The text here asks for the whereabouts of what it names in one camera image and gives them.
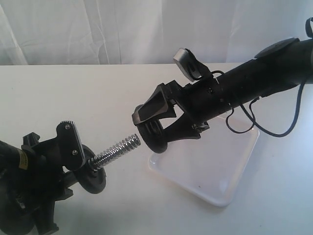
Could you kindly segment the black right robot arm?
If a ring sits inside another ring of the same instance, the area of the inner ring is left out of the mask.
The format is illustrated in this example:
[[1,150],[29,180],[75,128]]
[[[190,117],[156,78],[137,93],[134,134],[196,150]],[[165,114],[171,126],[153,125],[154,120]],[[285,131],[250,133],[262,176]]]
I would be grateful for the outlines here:
[[208,121],[227,111],[313,81],[312,39],[279,41],[227,72],[211,71],[186,48],[174,60],[190,82],[157,85],[132,115],[143,140],[157,153],[169,142],[199,139]]

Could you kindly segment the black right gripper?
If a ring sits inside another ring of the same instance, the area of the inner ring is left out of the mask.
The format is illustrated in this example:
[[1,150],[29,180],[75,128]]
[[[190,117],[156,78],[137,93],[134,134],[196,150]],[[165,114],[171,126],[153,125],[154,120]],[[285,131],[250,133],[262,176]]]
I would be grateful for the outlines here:
[[181,86],[173,80],[159,84],[149,99],[135,108],[133,124],[138,126],[152,120],[175,118],[174,106],[182,115],[164,129],[167,142],[200,139],[198,130],[209,129],[208,120],[219,114],[220,85],[214,77]]

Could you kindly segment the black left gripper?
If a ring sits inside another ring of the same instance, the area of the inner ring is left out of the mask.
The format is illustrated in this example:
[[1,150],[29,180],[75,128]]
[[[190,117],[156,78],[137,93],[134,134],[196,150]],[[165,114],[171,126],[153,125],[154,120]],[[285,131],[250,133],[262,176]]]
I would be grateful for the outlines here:
[[63,170],[57,138],[39,139],[34,132],[23,137],[14,203],[38,234],[51,235],[59,230],[54,222],[55,203],[73,196],[73,173]]

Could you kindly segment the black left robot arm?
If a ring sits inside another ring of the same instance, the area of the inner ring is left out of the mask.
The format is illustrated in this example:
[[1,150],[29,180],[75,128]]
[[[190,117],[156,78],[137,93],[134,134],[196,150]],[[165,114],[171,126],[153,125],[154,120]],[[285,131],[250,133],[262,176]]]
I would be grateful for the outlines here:
[[54,222],[56,201],[73,195],[54,139],[47,144],[32,132],[20,148],[0,143],[0,230],[6,235],[40,235],[59,230]]

